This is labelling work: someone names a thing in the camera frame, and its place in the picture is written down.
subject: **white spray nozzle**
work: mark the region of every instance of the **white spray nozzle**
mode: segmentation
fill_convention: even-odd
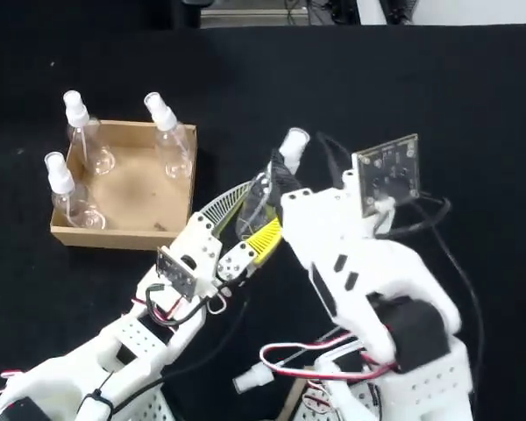
[[[152,115],[152,121],[158,130],[166,132],[177,125],[177,117],[158,92],[150,92],[144,98],[144,104]]]
[[[67,107],[68,123],[73,127],[83,127],[89,122],[88,109],[82,101],[80,92],[76,90],[67,91],[64,96],[64,104]]]
[[[274,380],[273,372],[262,362],[254,364],[249,370],[234,379],[236,391],[244,393],[249,389],[263,386]]]
[[[300,167],[300,159],[308,142],[309,134],[298,127],[292,127],[288,130],[287,136],[282,141],[279,152],[284,157],[284,165],[292,174],[296,174],[298,167]]]
[[[54,193],[66,195],[74,190],[74,178],[72,178],[72,173],[70,173],[62,153],[48,153],[45,157],[45,165],[49,172],[49,184]]]

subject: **black table surface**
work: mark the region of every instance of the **black table surface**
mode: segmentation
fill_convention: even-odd
[[[195,209],[250,179],[290,126],[326,131],[351,150],[419,133],[423,187],[453,201],[441,230],[484,311],[479,419],[526,419],[526,26],[0,39],[0,371],[28,369],[96,335],[129,308],[153,264],[153,253],[71,249],[48,232],[42,159],[67,149],[66,89],[80,90],[100,118],[127,120],[147,120],[142,98],[158,90],[198,125]],[[331,182],[316,146],[300,178],[313,189]],[[428,234],[406,244],[459,306],[460,337],[475,360],[466,289]],[[224,351],[164,389],[188,421],[276,416],[290,381],[236,396],[232,377],[261,345],[312,340],[331,327],[286,245],[249,290]],[[211,318],[176,366],[212,349],[239,305]]]

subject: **cardboard box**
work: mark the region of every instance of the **cardboard box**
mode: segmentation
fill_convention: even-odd
[[[115,167],[105,175],[90,175],[72,150],[67,165],[83,181],[107,219],[105,230],[68,226],[56,210],[51,233],[65,246],[155,250],[172,242],[185,227],[193,197],[196,129],[187,126],[193,156],[190,180],[169,179],[154,149],[152,123],[102,121],[100,135],[115,156]]]

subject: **circuit board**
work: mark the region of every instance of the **circuit board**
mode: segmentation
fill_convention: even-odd
[[[392,197],[395,204],[419,197],[416,134],[357,152],[364,216],[375,213],[374,202]]]
[[[161,248],[158,249],[156,258],[156,273],[158,276],[163,276],[177,292],[191,301],[195,295],[195,277],[180,262],[165,254]]]

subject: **floor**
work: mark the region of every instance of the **floor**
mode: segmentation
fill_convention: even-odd
[[[202,27],[333,25],[324,0],[216,0],[203,10]]]

